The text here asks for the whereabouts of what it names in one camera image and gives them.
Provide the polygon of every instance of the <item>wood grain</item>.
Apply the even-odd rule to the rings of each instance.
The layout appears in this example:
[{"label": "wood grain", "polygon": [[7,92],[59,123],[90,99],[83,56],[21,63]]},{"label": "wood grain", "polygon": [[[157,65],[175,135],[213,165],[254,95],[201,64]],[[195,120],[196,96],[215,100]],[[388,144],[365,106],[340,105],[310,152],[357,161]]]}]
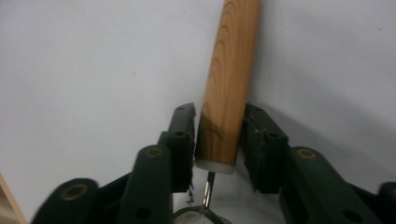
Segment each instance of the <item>wood grain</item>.
[{"label": "wood grain", "polygon": [[0,223],[27,224],[27,221],[11,194],[6,180],[0,174]]},{"label": "wood grain", "polygon": [[260,0],[224,3],[201,111],[197,160],[235,164],[260,5]]}]

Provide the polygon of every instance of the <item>cylindrical wooden rod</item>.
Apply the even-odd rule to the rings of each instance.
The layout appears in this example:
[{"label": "cylindrical wooden rod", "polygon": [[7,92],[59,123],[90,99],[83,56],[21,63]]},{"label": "cylindrical wooden rod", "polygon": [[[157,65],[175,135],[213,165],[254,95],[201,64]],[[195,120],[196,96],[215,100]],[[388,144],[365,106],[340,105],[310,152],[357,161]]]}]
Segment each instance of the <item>cylindrical wooden rod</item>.
[{"label": "cylindrical wooden rod", "polygon": [[248,97],[260,0],[226,0],[198,129],[195,164],[231,174]]}]

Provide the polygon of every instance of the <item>white wall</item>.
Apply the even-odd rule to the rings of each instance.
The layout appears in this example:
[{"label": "white wall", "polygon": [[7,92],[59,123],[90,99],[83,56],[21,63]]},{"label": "white wall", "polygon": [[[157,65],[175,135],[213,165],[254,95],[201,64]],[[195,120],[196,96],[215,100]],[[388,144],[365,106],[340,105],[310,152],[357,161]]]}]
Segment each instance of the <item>white wall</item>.
[{"label": "white wall", "polygon": [[[129,172],[173,109],[199,111],[222,1],[0,2],[0,172],[29,220],[59,184]],[[395,180],[396,4],[267,0],[250,101],[292,145],[346,181]],[[233,223],[283,223],[276,197],[218,175],[212,208]],[[194,170],[200,203],[205,172]],[[175,197],[175,208],[185,206]]]}]

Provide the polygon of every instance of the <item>metal tip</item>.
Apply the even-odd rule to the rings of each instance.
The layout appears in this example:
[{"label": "metal tip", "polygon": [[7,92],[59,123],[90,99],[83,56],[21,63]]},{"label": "metal tip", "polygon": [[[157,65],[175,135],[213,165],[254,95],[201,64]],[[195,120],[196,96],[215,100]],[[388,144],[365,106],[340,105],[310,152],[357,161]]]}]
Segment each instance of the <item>metal tip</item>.
[{"label": "metal tip", "polygon": [[209,172],[206,180],[205,195],[204,195],[204,209],[209,209],[210,197],[212,196],[213,184],[215,183],[216,173]]}]

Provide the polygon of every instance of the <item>white backdrop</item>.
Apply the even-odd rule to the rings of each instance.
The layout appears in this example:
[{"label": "white backdrop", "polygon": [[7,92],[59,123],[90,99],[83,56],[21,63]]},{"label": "white backdrop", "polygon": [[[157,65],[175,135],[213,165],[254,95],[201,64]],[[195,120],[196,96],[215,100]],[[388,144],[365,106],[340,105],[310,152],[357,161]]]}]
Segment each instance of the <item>white backdrop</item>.
[{"label": "white backdrop", "polygon": [[[131,171],[173,109],[200,111],[220,0],[0,1],[0,172],[28,220],[75,177]],[[293,146],[321,151],[372,192],[395,180],[396,3],[266,0],[249,101]],[[194,169],[201,203],[206,172]],[[284,223],[252,192],[243,158],[218,175],[212,209]],[[175,196],[175,210],[187,196]]]}]

